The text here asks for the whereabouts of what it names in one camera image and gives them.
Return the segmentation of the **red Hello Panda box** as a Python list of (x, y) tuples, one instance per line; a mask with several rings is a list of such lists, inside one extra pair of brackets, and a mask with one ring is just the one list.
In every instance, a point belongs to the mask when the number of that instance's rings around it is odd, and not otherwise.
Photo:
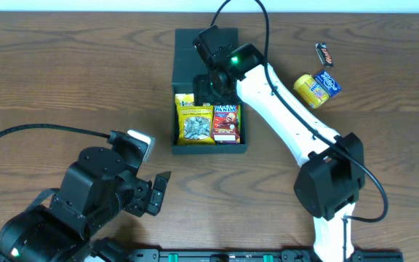
[(217, 144), (239, 144), (240, 106), (214, 106), (212, 137)]

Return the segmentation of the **yellow sunflower seed bag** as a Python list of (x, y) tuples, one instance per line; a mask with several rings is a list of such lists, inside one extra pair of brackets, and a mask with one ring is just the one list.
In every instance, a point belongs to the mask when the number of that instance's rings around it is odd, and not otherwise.
[(175, 95), (175, 105), (179, 129), (177, 144), (214, 146), (215, 140), (212, 138), (214, 106), (209, 103), (196, 106), (194, 95), (185, 93)]

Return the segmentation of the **black gift box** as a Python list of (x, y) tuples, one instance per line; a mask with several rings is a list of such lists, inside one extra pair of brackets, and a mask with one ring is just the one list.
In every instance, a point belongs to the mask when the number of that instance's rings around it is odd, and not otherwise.
[(198, 75), (207, 75), (207, 67), (202, 62), (192, 41), (203, 31), (203, 28), (178, 28), (175, 30), (175, 54), (172, 71), (172, 153), (177, 155), (189, 154), (244, 154), (248, 144), (246, 139), (245, 109), (241, 105), (241, 143), (216, 144), (215, 146), (191, 144), (179, 146), (177, 144), (179, 126), (175, 105), (175, 95), (193, 93), (193, 79)]

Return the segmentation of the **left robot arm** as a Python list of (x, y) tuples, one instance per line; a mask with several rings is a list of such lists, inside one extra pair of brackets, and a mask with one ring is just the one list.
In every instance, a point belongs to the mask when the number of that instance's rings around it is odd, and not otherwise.
[(41, 192), (1, 228), (0, 261), (83, 261), (91, 238), (121, 211), (157, 215), (170, 176), (144, 181), (117, 152), (86, 148), (60, 188)]

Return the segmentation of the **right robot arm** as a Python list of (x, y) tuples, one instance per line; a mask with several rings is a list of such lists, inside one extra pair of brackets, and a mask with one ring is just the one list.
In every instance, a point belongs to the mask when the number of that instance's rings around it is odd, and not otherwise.
[(321, 261), (347, 261), (354, 253), (351, 217), (364, 185), (364, 149), (319, 121), (279, 81), (252, 44), (193, 45), (208, 69), (205, 103), (228, 99), (255, 109), (283, 140), (300, 167), (295, 195), (314, 218), (314, 252)]

